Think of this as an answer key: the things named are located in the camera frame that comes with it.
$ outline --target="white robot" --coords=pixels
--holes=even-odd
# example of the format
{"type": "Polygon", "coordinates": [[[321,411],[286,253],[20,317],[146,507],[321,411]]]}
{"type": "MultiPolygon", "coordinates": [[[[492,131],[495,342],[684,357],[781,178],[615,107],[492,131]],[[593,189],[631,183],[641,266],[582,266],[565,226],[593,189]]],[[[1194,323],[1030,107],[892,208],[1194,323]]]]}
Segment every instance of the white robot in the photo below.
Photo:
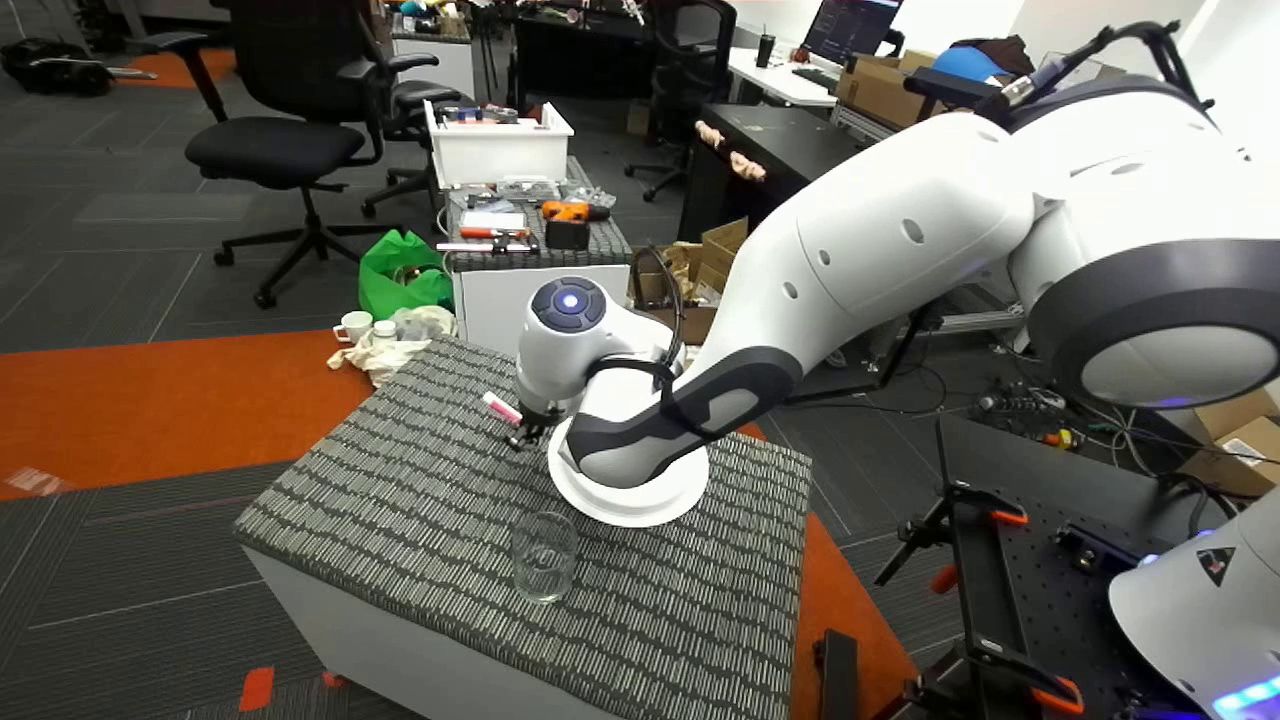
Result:
{"type": "MultiPolygon", "coordinates": [[[[989,263],[1010,266],[1065,390],[1133,408],[1229,401],[1280,362],[1275,194],[1187,90],[1156,81],[1082,83],[1010,125],[931,114],[750,236],[688,367],[664,323],[596,282],[543,282],[522,336],[522,405],[565,408],[550,466],[574,507],[670,523],[709,486],[709,438],[989,263]]],[[[1112,607],[1167,678],[1231,714],[1280,695],[1280,496],[1221,540],[1238,547],[1226,585],[1198,542],[1119,576],[1112,607]],[[1182,623],[1221,607],[1246,621],[1238,634],[1183,645],[1182,623]]]]}

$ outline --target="floor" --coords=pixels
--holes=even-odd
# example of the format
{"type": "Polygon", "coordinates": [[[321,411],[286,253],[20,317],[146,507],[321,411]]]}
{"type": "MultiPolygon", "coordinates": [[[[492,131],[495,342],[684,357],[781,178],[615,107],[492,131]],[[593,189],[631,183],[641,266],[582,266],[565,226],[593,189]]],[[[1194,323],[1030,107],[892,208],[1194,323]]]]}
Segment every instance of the floor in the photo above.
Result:
{"type": "MultiPolygon", "coordinates": [[[[227,107],[236,114],[254,102],[234,86],[227,107]]],[[[626,165],[651,150],[626,131],[626,107],[565,102],[565,114],[576,129],[582,165],[615,190],[626,236],[631,242],[674,241],[679,190],[641,203],[645,183],[628,178],[626,165]]],[[[296,224],[301,203],[289,190],[202,178],[179,148],[205,125],[193,90],[118,86],[67,101],[23,94],[0,76],[0,350],[330,326],[358,302],[358,271],[344,259],[296,271],[271,310],[254,302],[271,253],[244,253],[236,266],[214,263],[214,241],[296,224]]],[[[414,148],[390,150],[390,165],[416,159],[414,148]]],[[[344,173],[349,190],[321,194],[323,216],[360,220],[360,194],[379,189],[386,167],[344,173]]],[[[431,226],[421,198],[386,203],[379,220],[431,226]]],[[[926,339],[881,390],[846,390],[763,414],[774,438],[818,457],[811,502],[922,664],[960,634],[956,605],[928,590],[943,555],[926,552],[887,587],[876,587],[871,576],[901,547],[898,529],[940,486],[938,414],[989,408],[991,379],[1010,372],[1012,360],[995,342],[926,339]]],[[[842,385],[852,367],[832,362],[820,376],[842,385]]],[[[226,519],[205,516],[187,532],[218,532],[226,519]]]]}

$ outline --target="bag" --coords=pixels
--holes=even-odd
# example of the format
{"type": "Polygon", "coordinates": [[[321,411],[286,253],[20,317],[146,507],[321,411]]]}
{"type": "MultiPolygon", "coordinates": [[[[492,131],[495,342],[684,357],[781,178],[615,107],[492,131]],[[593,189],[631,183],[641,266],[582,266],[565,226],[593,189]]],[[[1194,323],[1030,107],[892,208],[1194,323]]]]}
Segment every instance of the bag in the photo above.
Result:
{"type": "Polygon", "coordinates": [[[39,94],[105,94],[111,86],[111,70],[91,61],[76,45],[60,41],[20,41],[6,50],[6,70],[23,86],[39,94]]]}
{"type": "Polygon", "coordinates": [[[393,226],[360,256],[360,308],[390,318],[423,302],[453,308],[453,278],[431,242],[393,226]]]}

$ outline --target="white cabinet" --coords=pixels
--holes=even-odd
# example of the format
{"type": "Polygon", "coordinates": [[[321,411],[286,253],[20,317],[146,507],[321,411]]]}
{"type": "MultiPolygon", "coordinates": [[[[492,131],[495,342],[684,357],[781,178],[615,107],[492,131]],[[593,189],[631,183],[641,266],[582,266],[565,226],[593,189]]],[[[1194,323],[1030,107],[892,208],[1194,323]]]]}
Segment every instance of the white cabinet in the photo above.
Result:
{"type": "Polygon", "coordinates": [[[476,94],[476,61],[470,41],[437,41],[437,37],[393,37],[393,55],[414,61],[414,55],[437,55],[442,62],[409,67],[402,81],[431,81],[448,83],[463,94],[476,94]]]}

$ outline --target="box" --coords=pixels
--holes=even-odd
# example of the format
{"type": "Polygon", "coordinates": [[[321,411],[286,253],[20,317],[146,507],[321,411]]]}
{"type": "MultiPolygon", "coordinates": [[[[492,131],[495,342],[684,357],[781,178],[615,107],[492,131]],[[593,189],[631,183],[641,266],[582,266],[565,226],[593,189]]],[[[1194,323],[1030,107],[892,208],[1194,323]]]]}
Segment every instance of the box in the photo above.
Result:
{"type": "Polygon", "coordinates": [[[675,326],[675,299],[679,293],[679,326],[684,342],[700,342],[713,332],[722,293],[729,282],[737,248],[750,241],[750,220],[734,220],[709,226],[700,241],[659,242],[641,253],[631,263],[631,296],[638,308],[675,326]]]}
{"type": "Polygon", "coordinates": [[[852,112],[871,114],[876,125],[887,129],[910,129],[926,112],[926,94],[910,90],[904,81],[918,67],[928,67],[931,55],[926,50],[904,50],[904,55],[859,55],[836,86],[836,101],[852,112]]]}
{"type": "Polygon", "coordinates": [[[1265,496],[1280,485],[1280,422],[1273,390],[1250,390],[1194,411],[1204,444],[1182,472],[1226,496],[1265,496]]]}
{"type": "Polygon", "coordinates": [[[570,178],[574,129],[558,102],[543,102],[540,121],[522,125],[437,125],[431,101],[423,101],[423,114],[442,189],[492,178],[570,178]]]}

